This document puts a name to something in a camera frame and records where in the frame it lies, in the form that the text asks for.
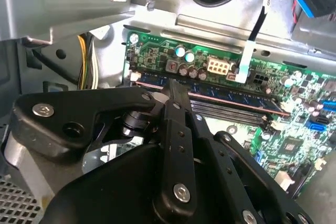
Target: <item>metal mesh grille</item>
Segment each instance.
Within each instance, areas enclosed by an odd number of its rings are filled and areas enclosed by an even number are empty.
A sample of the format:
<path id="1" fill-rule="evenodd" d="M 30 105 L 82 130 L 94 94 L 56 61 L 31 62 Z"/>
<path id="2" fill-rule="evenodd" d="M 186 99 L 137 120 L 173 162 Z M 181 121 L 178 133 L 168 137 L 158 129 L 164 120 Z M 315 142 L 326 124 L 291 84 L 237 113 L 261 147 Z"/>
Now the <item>metal mesh grille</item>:
<path id="1" fill-rule="evenodd" d="M 0 176 L 0 223 L 37 223 L 39 212 L 36 199 Z"/>

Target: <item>white label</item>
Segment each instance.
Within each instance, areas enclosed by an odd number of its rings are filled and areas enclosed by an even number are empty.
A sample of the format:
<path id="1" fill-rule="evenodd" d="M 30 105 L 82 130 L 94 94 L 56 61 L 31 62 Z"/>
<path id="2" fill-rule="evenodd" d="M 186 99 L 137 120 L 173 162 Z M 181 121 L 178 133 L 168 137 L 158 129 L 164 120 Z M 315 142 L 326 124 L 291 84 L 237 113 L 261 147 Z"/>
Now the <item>white label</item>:
<path id="1" fill-rule="evenodd" d="M 263 0 L 262 5 L 265 7 L 265 13 L 268 13 L 271 9 L 271 0 Z"/>

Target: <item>capacitor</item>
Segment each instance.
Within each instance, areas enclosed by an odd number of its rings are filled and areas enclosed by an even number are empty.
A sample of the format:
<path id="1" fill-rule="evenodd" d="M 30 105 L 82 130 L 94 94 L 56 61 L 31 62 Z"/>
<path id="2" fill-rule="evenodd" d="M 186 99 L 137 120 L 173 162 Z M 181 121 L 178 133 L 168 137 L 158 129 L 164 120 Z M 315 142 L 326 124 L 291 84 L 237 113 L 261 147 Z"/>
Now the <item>capacitor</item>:
<path id="1" fill-rule="evenodd" d="M 315 110 L 311 113 L 312 116 L 318 116 L 320 114 L 319 111 Z"/>
<path id="2" fill-rule="evenodd" d="M 313 107 L 313 106 L 311 106 L 310 104 L 309 104 L 309 102 L 304 102 L 303 103 L 303 107 L 306 109 L 306 110 L 308 110 L 308 112 L 313 112 L 314 110 L 315 110 L 315 107 Z"/>
<path id="3" fill-rule="evenodd" d="M 175 48 L 175 54 L 178 57 L 183 57 L 185 55 L 185 48 L 184 48 L 184 46 L 183 45 L 178 45 Z"/>
<path id="4" fill-rule="evenodd" d="M 315 109 L 317 109 L 317 110 L 322 110 L 323 109 L 323 104 L 321 104 L 321 103 L 319 103 L 318 101 L 316 101 L 316 100 L 311 100 L 310 102 L 309 102 L 309 104 L 311 105 L 311 106 L 313 106 Z"/>
<path id="5" fill-rule="evenodd" d="M 193 54 L 193 52 L 187 51 L 185 53 L 184 59 L 185 59 L 186 62 L 191 63 L 195 60 L 195 55 Z"/>
<path id="6" fill-rule="evenodd" d="M 289 76 L 284 76 L 281 78 L 280 83 L 284 85 L 286 88 L 290 88 L 293 86 L 294 81 Z"/>
<path id="7" fill-rule="evenodd" d="M 201 81 L 205 81 L 205 80 L 206 80 L 206 78 L 207 78 L 207 74 L 206 74 L 205 69 L 200 68 L 200 69 L 198 70 L 198 78 L 199 78 Z"/>
<path id="8" fill-rule="evenodd" d="M 263 140 L 265 140 L 265 141 L 270 140 L 270 138 L 271 138 L 271 134 L 269 134 L 268 132 L 263 132 L 263 133 L 261 134 L 261 138 L 262 138 Z"/>
<path id="9" fill-rule="evenodd" d="M 302 72 L 297 70 L 293 73 L 293 76 L 296 78 L 296 79 L 301 79 L 302 77 Z"/>
<path id="10" fill-rule="evenodd" d="M 181 64 L 180 67 L 178 68 L 178 72 L 182 76 L 186 76 L 188 74 L 188 66 L 187 64 Z"/>
<path id="11" fill-rule="evenodd" d="M 194 66 L 189 67 L 189 76 L 193 79 L 198 76 L 198 71 Z"/>
<path id="12" fill-rule="evenodd" d="M 261 90 L 265 94 L 271 94 L 272 93 L 272 89 L 269 86 L 267 86 L 267 85 L 261 86 Z"/>
<path id="13" fill-rule="evenodd" d="M 296 104 L 301 104 L 303 102 L 303 99 L 299 97 L 298 95 L 293 95 L 292 99 Z"/>

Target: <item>sata port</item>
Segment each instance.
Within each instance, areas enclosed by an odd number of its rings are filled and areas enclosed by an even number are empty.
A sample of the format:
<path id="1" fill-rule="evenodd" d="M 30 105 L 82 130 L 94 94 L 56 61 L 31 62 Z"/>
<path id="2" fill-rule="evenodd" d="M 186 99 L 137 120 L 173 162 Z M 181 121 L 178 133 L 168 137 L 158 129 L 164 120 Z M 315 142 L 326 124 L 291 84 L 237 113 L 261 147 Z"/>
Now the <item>sata port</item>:
<path id="1" fill-rule="evenodd" d="M 309 121 L 314 123 L 319 123 L 323 125 L 328 125 L 331 123 L 331 120 L 327 118 L 325 115 L 319 115 L 319 116 L 310 116 Z"/>

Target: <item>yellow wire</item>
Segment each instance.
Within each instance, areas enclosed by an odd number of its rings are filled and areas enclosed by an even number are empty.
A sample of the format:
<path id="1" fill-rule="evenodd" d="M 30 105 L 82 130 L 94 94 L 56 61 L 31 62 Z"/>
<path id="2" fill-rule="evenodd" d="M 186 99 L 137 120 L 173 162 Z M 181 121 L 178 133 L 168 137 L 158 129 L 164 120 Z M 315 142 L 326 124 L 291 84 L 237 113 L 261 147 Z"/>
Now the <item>yellow wire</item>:
<path id="1" fill-rule="evenodd" d="M 79 80 L 80 81 L 80 89 L 84 89 L 84 78 L 85 78 L 85 75 L 86 75 L 86 58 L 85 58 L 86 47 L 85 47 L 84 39 L 80 36 L 77 36 L 77 37 L 78 37 L 78 40 L 79 40 L 79 43 L 80 43 L 80 48 L 82 50 L 82 69 L 83 69 L 83 72 L 82 72 L 81 80 Z"/>

